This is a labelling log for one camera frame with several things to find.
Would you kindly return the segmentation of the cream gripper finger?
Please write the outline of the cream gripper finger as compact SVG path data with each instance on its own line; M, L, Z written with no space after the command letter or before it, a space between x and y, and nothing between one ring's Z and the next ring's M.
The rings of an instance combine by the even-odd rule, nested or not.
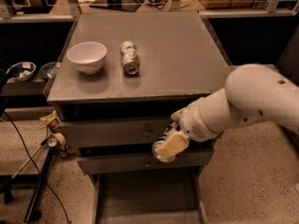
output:
M171 120L173 120L174 122L180 122L185 117L185 113L186 107L183 107L171 115Z
M189 145L190 137L183 131L174 131L166 138L163 147L159 150L160 154L176 156Z

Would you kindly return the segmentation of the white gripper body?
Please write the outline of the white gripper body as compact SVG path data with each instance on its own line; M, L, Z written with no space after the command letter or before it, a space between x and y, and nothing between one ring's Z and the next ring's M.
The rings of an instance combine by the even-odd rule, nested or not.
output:
M190 103L183 109L179 118L180 129L195 142L204 142L217 136L208 129L201 117L201 103L202 98Z

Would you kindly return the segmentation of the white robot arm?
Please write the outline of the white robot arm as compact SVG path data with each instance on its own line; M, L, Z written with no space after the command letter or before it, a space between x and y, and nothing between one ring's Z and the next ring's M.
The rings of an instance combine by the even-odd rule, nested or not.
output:
M191 141L202 143L225 130L270 120L299 132L299 87L266 65L245 64L224 87L171 115L172 122L152 146L155 157L171 162Z

